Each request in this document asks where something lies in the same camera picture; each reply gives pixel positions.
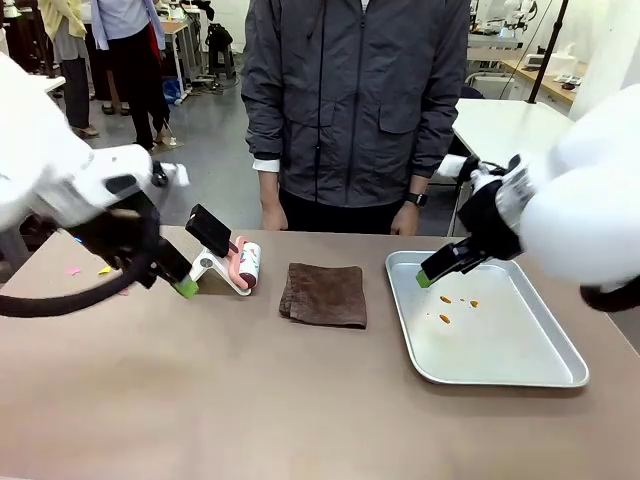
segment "yellow cardigan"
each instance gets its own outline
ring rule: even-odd
[[[38,0],[44,31],[50,39],[56,36],[63,17],[69,19],[69,33],[84,39],[87,29],[80,20],[80,0]]]

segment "black trousers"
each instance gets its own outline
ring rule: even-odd
[[[89,127],[89,79],[84,58],[63,60],[64,104],[67,121],[75,128]]]
[[[136,128],[136,143],[146,149],[153,147],[149,115],[158,132],[164,122],[169,121],[160,61],[151,48],[152,41],[156,40],[152,38],[149,25],[131,37],[109,40],[113,74],[129,99],[131,118]]]
[[[110,102],[112,98],[107,71],[113,71],[110,58],[111,52],[108,50],[98,50],[96,48],[96,41],[93,37],[91,25],[85,24],[85,27],[87,27],[85,43],[87,44],[87,51],[89,52],[89,65],[91,65],[91,78],[93,79],[93,89],[96,94],[96,100],[100,100],[101,102]],[[116,85],[116,91],[118,92],[118,98],[120,101],[128,102],[129,100],[124,93],[124,88],[120,85],[120,79],[115,78],[114,76],[113,80]]]
[[[389,235],[393,219],[404,201],[379,207],[332,207],[280,189],[280,203],[291,231]]]

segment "silver tray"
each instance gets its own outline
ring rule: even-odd
[[[458,385],[589,382],[584,360],[515,262],[491,260],[422,289],[416,274],[433,253],[396,252],[386,261],[409,356],[422,376]]]

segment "gray jacket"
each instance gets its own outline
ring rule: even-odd
[[[316,182],[324,204],[401,200],[451,143],[469,5],[371,0],[364,13],[361,0],[252,0],[242,87],[251,153],[281,158],[282,188],[307,200]]]

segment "folded towel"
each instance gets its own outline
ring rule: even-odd
[[[362,270],[290,264],[280,314],[308,325],[366,329]]]

